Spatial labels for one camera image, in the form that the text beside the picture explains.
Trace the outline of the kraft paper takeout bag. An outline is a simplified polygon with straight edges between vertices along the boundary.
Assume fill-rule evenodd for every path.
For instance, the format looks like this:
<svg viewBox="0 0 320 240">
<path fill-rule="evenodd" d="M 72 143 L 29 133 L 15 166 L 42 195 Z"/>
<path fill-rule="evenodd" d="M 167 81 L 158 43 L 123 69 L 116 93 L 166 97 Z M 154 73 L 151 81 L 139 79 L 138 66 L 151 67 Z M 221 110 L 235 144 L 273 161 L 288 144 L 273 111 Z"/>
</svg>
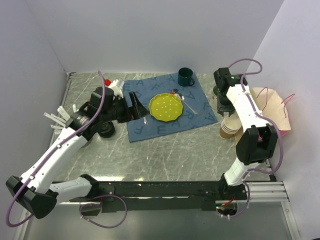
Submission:
<svg viewBox="0 0 320 240">
<path fill-rule="evenodd" d="M 294 94 L 283 100 L 275 90 L 268 87 L 253 87 L 250 93 L 262 115 L 276 123 L 282 137 L 287 134 L 291 125 L 286 105 Z"/>
</svg>

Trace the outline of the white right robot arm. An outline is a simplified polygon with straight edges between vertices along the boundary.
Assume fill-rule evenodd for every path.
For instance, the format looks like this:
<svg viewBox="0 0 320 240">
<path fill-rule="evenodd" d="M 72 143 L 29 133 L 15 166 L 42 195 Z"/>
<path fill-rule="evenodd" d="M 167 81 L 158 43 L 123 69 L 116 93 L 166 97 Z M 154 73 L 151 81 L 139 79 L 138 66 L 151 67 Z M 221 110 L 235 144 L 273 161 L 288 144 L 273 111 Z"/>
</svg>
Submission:
<svg viewBox="0 0 320 240">
<path fill-rule="evenodd" d="M 236 194 L 250 169 L 255 169 L 274 154 L 278 140 L 275 127 L 258 112 L 246 80 L 241 85 L 241 74 L 232 75 L 222 67 L 213 73 L 217 91 L 217 112 L 229 117 L 238 116 L 243 134 L 236 144 L 236 159 L 223 174 L 224 184 L 219 195 L 230 199 Z"/>
</svg>

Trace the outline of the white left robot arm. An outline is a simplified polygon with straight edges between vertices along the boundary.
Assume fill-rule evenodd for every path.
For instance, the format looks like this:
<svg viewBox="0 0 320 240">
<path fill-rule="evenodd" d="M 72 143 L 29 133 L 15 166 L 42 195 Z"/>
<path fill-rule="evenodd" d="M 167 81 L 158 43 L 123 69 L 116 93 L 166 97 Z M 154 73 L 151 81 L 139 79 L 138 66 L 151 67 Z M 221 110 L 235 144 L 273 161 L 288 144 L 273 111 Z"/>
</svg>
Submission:
<svg viewBox="0 0 320 240">
<path fill-rule="evenodd" d="M 13 200 L 28 210 L 32 216 L 42 219 L 56 205 L 85 198 L 94 201 L 99 195 L 99 182 L 88 174 L 53 184 L 56 175 L 65 163 L 80 148 L 98 133 L 110 137 L 112 130 L 106 130 L 112 121 L 127 123 L 147 116 L 150 112 L 141 104 L 136 93 L 129 92 L 132 105 L 125 97 L 116 96 L 109 87 L 98 87 L 70 119 L 45 154 L 20 177 L 11 176 L 6 186 Z"/>
</svg>

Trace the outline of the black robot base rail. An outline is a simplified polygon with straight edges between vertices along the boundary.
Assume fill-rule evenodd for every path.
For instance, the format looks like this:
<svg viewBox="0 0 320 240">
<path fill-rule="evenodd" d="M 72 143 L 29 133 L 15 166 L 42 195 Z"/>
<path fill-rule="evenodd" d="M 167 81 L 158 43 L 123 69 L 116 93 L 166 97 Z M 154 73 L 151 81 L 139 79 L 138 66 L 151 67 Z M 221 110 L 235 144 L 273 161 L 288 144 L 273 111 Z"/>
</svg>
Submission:
<svg viewBox="0 0 320 240">
<path fill-rule="evenodd" d="M 101 203 L 103 213 L 117 211 L 215 211 L 216 203 L 247 200 L 243 184 L 221 181 L 101 181 L 94 194 L 73 198 L 73 203 Z"/>
</svg>

